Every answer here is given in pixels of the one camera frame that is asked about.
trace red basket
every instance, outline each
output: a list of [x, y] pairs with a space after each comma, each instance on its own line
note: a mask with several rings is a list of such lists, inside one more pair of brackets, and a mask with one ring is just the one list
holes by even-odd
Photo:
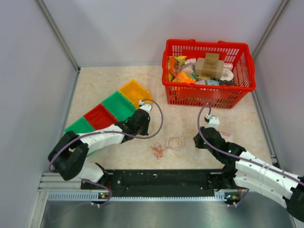
[[[238, 86], [196, 85], [168, 80], [169, 56], [198, 58], [205, 57], [207, 52], [219, 53], [220, 60], [233, 64], [233, 82]], [[209, 103], [216, 108], [233, 108], [248, 92], [256, 88], [255, 67], [249, 47], [245, 43], [169, 39], [162, 57], [162, 69], [162, 84], [165, 86], [169, 104], [203, 106]]]

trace tangled red cord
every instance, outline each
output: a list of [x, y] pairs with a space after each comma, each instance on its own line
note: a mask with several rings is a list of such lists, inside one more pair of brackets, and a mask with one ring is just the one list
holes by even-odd
[[[162, 145], [157, 142], [154, 146], [151, 146], [151, 149], [155, 151], [154, 156], [157, 159], [160, 159], [163, 156], [163, 152], [166, 149], [171, 149], [171, 151], [175, 154], [177, 157], [181, 157], [184, 154], [183, 146], [185, 145], [185, 138], [183, 136], [180, 137], [172, 137], [168, 138], [165, 141], [165, 148], [162, 148]], [[177, 155], [176, 151], [182, 150], [181, 155]]]

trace gray floor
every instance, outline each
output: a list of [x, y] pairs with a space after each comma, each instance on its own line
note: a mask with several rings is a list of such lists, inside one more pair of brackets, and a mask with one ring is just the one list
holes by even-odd
[[[56, 219], [79, 202], [48, 202]], [[79, 206], [58, 222], [47, 213], [42, 228], [292, 228], [294, 223], [279, 204], [250, 193], [237, 208], [217, 202], [112, 202], [98, 209]]]

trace yellow bin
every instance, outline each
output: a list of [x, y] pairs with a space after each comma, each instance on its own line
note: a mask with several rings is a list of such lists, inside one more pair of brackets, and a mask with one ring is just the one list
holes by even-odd
[[125, 98], [127, 98], [136, 109], [139, 108], [139, 101], [145, 98], [153, 99], [150, 92], [142, 87], [138, 82], [134, 79], [125, 84], [118, 90]]

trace table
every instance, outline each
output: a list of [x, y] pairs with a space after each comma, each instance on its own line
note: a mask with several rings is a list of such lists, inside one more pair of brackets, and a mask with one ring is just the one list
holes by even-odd
[[[163, 128], [154, 138], [134, 139], [123, 144], [108, 146], [89, 156], [90, 162], [97, 162], [106, 169], [217, 169], [223, 167], [207, 150], [197, 149], [194, 146], [193, 137], [198, 133], [197, 116], [200, 107], [168, 104], [161, 78], [161, 66], [81, 68], [67, 127], [132, 79], [150, 91], [164, 114]], [[270, 153], [250, 93], [233, 109], [213, 108], [212, 114], [220, 119], [219, 130], [233, 133], [234, 143], [271, 163]], [[160, 121], [161, 116], [154, 105], [149, 134], [157, 131]], [[154, 156], [151, 146], [156, 143], [164, 146], [167, 138], [179, 136], [185, 138], [185, 145], [183, 150], [176, 152], [178, 156], [170, 149], [165, 150], [160, 159]]]

